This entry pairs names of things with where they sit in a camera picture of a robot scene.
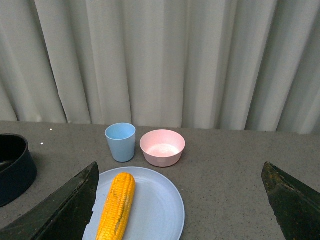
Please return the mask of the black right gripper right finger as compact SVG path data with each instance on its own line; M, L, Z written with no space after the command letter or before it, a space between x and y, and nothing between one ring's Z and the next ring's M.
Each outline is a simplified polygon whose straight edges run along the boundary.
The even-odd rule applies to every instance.
M277 223L287 240L320 238L320 193L265 162L261 178Z

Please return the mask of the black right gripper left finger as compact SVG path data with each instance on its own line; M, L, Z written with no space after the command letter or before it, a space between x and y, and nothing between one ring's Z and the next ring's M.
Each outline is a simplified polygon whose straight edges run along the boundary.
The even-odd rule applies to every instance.
M32 210L1 229L2 240L81 240L93 215L100 172L93 162Z

